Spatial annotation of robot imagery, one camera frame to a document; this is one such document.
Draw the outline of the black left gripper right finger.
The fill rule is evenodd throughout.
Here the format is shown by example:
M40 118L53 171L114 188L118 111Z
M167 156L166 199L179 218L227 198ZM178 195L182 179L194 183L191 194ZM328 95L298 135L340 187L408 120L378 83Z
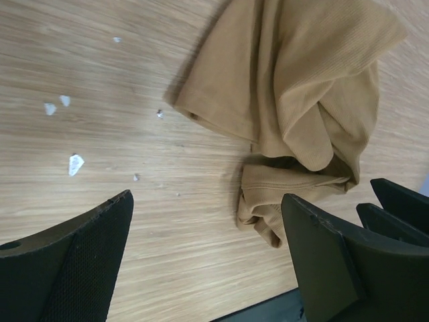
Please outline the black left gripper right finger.
M296 195L282 216L308 321L427 321L428 248L338 218Z

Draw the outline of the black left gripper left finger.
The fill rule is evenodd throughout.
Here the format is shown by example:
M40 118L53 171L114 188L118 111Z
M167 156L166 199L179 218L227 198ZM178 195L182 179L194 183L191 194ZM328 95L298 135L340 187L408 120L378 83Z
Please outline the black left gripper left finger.
M2 321L106 321L134 200L126 190L1 245Z

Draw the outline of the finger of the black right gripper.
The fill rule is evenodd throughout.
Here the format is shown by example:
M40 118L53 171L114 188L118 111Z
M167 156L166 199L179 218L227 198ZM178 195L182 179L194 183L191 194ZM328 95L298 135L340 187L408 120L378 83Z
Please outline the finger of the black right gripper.
M359 219L365 229L415 246L428 247L428 235L371 203L358 204Z
M371 187L381 206L399 218L428 215L428 197L385 178L371 179Z

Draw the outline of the tan ribbed tank top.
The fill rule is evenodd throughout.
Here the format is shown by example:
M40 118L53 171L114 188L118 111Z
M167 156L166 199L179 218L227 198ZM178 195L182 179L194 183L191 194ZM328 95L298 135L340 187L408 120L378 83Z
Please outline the tan ribbed tank top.
M379 57L406 37L375 1L231 1L186 71L172 107L245 140L237 227L286 242L280 205L359 183L379 109Z

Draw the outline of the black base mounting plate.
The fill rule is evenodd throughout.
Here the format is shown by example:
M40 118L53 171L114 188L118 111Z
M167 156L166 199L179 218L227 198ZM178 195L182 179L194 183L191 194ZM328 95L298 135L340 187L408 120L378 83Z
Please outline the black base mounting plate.
M302 322L307 321L298 288L245 309L225 315L215 322Z

